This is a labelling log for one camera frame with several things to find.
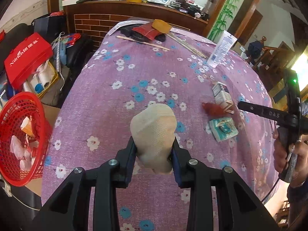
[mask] purple floral tablecloth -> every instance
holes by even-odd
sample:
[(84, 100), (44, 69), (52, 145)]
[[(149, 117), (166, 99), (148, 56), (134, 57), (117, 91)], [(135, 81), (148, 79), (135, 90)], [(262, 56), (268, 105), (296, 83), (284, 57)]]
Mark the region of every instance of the purple floral tablecloth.
[[(202, 102), (214, 102), (213, 80), (228, 86), (235, 103), (271, 106), (258, 75), (233, 51), (213, 69), (171, 38), (156, 42), (170, 49), (163, 51), (116, 35), (120, 33), (104, 39), (61, 109), (45, 160), (43, 203), (75, 167), (92, 169), (114, 158), (127, 145), (132, 117), (158, 102), (174, 111), (175, 136), (182, 148), (207, 166), (232, 166), (262, 198), (277, 178), (270, 121), (236, 109), (232, 118), (239, 134), (218, 143), (201, 107)], [(215, 48), (178, 36), (206, 55)], [(189, 198), (190, 190), (178, 188), (173, 174), (155, 175), (136, 159), (129, 187), (117, 190), (121, 230), (184, 231)], [(213, 209), (217, 230), (216, 203)], [(92, 216), (90, 211), (89, 230)]]

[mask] door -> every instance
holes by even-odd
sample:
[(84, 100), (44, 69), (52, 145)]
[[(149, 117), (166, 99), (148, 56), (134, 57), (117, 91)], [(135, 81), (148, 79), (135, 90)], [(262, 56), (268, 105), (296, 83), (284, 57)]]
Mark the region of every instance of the door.
[(255, 29), (258, 27), (261, 19), (263, 18), (263, 15), (255, 10), (251, 19), (249, 20), (246, 28), (243, 30), (241, 36), (238, 38), (238, 42), (241, 43), (242, 45), (245, 45)]

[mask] bright light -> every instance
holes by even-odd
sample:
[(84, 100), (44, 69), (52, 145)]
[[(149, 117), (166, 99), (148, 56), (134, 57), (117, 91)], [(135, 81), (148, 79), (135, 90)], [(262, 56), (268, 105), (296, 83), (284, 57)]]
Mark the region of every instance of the bright light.
[(299, 90), (302, 91), (308, 85), (308, 56), (302, 54), (291, 68), (297, 73)]

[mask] white cable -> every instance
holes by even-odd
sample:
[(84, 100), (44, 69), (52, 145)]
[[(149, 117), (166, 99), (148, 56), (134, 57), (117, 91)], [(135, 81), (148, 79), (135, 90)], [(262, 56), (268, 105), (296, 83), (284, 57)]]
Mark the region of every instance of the white cable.
[(24, 205), (24, 206), (26, 206), (26, 207), (28, 207), (28, 208), (30, 208), (30, 209), (33, 209), (33, 210), (36, 210), (36, 211), (40, 211), (39, 209), (36, 209), (36, 208), (32, 208), (32, 207), (30, 207), (30, 206), (28, 206), (28, 205), (26, 205), (26, 204), (24, 204), (23, 202), (21, 202), (18, 198), (16, 198), (16, 196), (15, 195), (13, 195), (12, 194), (12, 196), (16, 199), (16, 200), (18, 200), (22, 205)]

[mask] metal screw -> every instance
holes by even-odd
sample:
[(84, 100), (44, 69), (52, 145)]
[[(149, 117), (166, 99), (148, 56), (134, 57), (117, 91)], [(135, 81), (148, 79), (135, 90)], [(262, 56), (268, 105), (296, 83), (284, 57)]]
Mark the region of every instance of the metal screw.
[(109, 165), (114, 166), (118, 163), (118, 161), (116, 159), (111, 159), (108, 163)]
[(197, 165), (198, 164), (198, 161), (196, 159), (190, 159), (188, 162), (189, 162), (190, 165)]
[(82, 172), (82, 167), (77, 167), (74, 169), (75, 174), (80, 174)]
[(226, 171), (227, 173), (232, 173), (233, 168), (226, 166), (226, 167), (224, 167), (224, 171)]

